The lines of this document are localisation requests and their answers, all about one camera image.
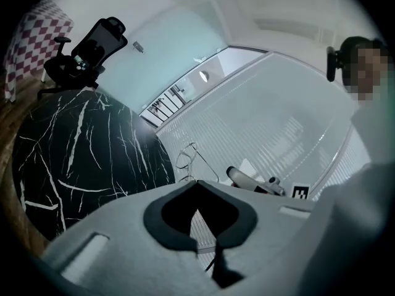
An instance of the railing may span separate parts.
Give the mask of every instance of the railing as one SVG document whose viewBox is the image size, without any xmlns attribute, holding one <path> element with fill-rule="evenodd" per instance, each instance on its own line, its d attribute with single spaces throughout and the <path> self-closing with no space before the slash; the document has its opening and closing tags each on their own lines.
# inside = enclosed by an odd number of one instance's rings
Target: railing
<svg viewBox="0 0 395 296">
<path fill-rule="evenodd" d="M 140 116 L 150 125 L 157 128 L 186 105 L 186 103 L 180 89 L 175 84 L 152 102 Z"/>
</svg>

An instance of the cable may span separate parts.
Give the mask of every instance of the cable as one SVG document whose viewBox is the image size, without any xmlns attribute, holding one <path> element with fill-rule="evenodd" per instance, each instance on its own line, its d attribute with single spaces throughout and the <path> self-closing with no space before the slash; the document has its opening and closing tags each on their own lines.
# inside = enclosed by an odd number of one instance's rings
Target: cable
<svg viewBox="0 0 395 296">
<path fill-rule="evenodd" d="M 212 265 L 214 264 L 215 261 L 215 257 L 214 259 L 211 260 L 210 264 L 208 265 L 208 267 L 204 270 L 205 272 L 207 272 L 208 270 L 210 270 L 210 268 L 212 267 Z"/>
</svg>

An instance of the wooden floor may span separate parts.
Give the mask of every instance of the wooden floor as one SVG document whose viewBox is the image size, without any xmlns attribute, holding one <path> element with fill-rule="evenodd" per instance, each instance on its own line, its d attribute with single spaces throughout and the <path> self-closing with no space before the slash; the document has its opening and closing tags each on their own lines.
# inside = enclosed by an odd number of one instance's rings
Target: wooden floor
<svg viewBox="0 0 395 296">
<path fill-rule="evenodd" d="M 27 113 L 38 105 L 37 92 L 43 87 L 39 76 L 32 76 L 17 85 L 14 103 L 4 99 L 4 76 L 0 77 L 0 204 L 11 229 L 32 254 L 40 256 L 48 245 L 27 218 L 15 192 L 12 179 L 12 148 L 20 125 Z"/>
</svg>

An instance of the chair armrest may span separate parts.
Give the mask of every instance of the chair armrest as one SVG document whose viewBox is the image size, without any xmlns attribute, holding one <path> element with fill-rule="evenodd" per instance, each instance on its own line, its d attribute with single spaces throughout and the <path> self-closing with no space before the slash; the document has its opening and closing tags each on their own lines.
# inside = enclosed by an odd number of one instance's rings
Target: chair armrest
<svg viewBox="0 0 395 296">
<path fill-rule="evenodd" d="M 69 42 L 71 42 L 72 40 L 71 40 L 70 38 L 68 38 L 68 37 L 56 36 L 56 37 L 54 38 L 54 41 L 57 42 L 57 43 L 69 43 Z"/>
<path fill-rule="evenodd" d="M 63 37 L 63 36 L 56 36 L 56 37 L 54 38 L 54 41 L 57 42 L 57 43 L 60 43 L 59 49 L 57 50 L 57 53 L 56 53 L 56 57 L 59 57 L 59 56 L 62 55 L 62 51 L 63 51 L 63 46 L 64 46 L 64 44 L 65 44 L 65 43 L 69 43 L 69 42 L 71 42 L 72 40 L 71 40 L 70 38 Z"/>
<path fill-rule="evenodd" d="M 98 66 L 94 70 L 98 73 L 98 75 L 101 75 L 103 72 L 105 72 L 106 68 L 103 66 Z"/>
</svg>

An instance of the black office chair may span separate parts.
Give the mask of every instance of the black office chair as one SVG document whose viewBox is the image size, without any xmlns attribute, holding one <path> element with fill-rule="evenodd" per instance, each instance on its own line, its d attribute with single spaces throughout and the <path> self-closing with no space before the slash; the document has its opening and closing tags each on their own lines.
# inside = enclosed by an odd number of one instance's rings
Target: black office chair
<svg viewBox="0 0 395 296">
<path fill-rule="evenodd" d="M 54 38 L 55 42 L 60 43 L 59 50 L 56 57 L 44 64 L 44 68 L 60 88 L 40 90 L 38 100 L 43 93 L 58 93 L 85 86 L 97 88 L 95 81 L 105 70 L 103 62 L 128 44 L 123 36 L 125 30 L 124 24 L 117 18 L 101 18 L 72 50 L 71 56 L 62 54 L 64 44 L 71 42 L 71 39 L 60 36 Z"/>
</svg>

